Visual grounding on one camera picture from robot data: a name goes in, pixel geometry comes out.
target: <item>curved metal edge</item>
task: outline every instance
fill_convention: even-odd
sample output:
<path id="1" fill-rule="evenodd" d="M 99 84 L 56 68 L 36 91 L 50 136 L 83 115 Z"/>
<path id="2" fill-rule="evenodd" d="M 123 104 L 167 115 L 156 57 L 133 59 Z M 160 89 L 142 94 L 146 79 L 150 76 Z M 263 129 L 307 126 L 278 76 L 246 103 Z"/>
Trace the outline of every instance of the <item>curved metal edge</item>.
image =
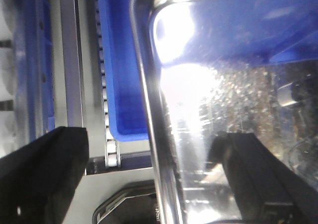
<path id="1" fill-rule="evenodd" d="M 164 128 L 164 114 L 161 109 L 159 85 L 155 79 L 156 70 L 152 66 L 149 39 L 149 17 L 154 12 L 156 0 L 131 0 L 130 16 L 139 63 L 139 73 L 143 85 L 144 102 L 148 115 L 148 129 L 151 143 L 152 163 L 155 171 L 157 199 L 161 210 L 162 224 L 186 223 L 182 208 L 182 189 L 178 173 L 171 155 L 169 139 Z"/>
<path id="2" fill-rule="evenodd" d="M 126 199 L 147 196 L 155 193 L 155 186 L 152 180 L 128 184 L 96 208 L 93 213 L 92 223 L 101 223 L 103 219 L 105 219 L 116 207 L 118 207 Z"/>

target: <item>black cable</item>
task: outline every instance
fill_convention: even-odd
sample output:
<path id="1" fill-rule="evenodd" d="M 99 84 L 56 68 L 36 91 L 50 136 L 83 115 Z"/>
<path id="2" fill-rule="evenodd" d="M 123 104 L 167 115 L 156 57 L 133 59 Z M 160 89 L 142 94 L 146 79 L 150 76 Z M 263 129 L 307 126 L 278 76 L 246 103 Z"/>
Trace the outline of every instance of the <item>black cable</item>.
<path id="1" fill-rule="evenodd" d="M 221 221 L 214 221 L 211 223 L 206 224 L 274 224 L 273 222 L 269 221 L 259 221 L 259 220 L 221 220 Z"/>

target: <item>white roller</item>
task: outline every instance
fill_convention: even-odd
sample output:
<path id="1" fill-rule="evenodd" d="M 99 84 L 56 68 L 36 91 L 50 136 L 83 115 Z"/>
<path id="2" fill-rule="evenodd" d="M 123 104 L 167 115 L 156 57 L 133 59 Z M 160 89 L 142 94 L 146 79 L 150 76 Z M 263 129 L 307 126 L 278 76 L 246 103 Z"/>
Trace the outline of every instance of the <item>white roller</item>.
<path id="1" fill-rule="evenodd" d="M 13 111 L 0 111 L 0 158 L 16 150 Z"/>
<path id="2" fill-rule="evenodd" d="M 106 77 L 105 77 L 105 75 L 101 76 L 101 83 L 102 83 L 103 87 L 106 87 Z"/>
<path id="3" fill-rule="evenodd" d="M 109 126 L 109 116 L 108 116 L 108 114 L 105 115 L 105 126 Z"/>
<path id="4" fill-rule="evenodd" d="M 108 167 L 116 167 L 117 166 L 117 155 L 110 154 L 108 156 Z"/>
<path id="5" fill-rule="evenodd" d="M 103 99 L 107 100 L 107 93 L 105 88 L 103 88 Z"/>
<path id="6" fill-rule="evenodd" d="M 116 141 L 107 142 L 107 153 L 116 153 Z"/>
<path id="7" fill-rule="evenodd" d="M 0 101 L 12 100 L 16 90 L 16 75 L 12 49 L 0 48 Z"/>
<path id="8" fill-rule="evenodd" d="M 108 113 L 108 102 L 104 101 L 104 112 Z"/>
<path id="9" fill-rule="evenodd" d="M 105 73 L 105 64 L 104 63 L 100 63 L 100 71 L 102 74 Z"/>
<path id="10" fill-rule="evenodd" d="M 98 38 L 98 44 L 99 44 L 99 45 L 102 45 L 102 44 L 103 44 L 103 40 L 102 40 L 101 37 Z"/>
<path id="11" fill-rule="evenodd" d="M 104 51 L 103 50 L 99 50 L 99 58 L 100 58 L 100 60 L 104 61 Z"/>
<path id="12" fill-rule="evenodd" d="M 106 128 L 106 139 L 107 140 L 113 140 L 114 139 L 113 135 L 110 133 L 110 129 L 109 128 Z"/>
<path id="13" fill-rule="evenodd" d="M 97 26 L 96 30 L 97 30 L 97 34 L 101 35 L 101 27 L 100 27 L 100 25 Z"/>

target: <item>metal bar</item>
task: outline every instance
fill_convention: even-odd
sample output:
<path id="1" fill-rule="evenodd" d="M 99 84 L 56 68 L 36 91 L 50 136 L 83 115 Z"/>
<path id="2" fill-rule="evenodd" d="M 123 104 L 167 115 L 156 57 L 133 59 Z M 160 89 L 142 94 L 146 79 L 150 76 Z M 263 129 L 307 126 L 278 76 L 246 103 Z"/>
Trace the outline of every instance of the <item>metal bar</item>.
<path id="1" fill-rule="evenodd" d="M 84 126 L 78 0 L 60 0 L 68 126 Z"/>
<path id="2" fill-rule="evenodd" d="M 186 223 L 183 212 L 180 176 L 171 152 L 171 139 L 167 132 L 162 109 L 161 88 L 157 80 L 158 68 L 152 66 L 153 58 L 149 41 L 149 14 L 155 12 L 157 0 L 131 0 L 130 16 L 135 38 L 139 73 L 144 90 L 145 108 L 148 117 L 149 140 L 154 165 L 157 199 L 162 224 Z"/>

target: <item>blue plastic bin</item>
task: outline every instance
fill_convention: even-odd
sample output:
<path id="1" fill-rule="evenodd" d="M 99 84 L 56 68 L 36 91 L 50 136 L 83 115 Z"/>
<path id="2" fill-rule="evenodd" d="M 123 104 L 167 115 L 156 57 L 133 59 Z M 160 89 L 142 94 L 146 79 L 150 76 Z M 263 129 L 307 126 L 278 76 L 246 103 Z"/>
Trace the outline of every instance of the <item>blue plastic bin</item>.
<path id="1" fill-rule="evenodd" d="M 119 141 L 148 139 L 129 18 L 130 0 L 98 0 L 109 128 Z"/>

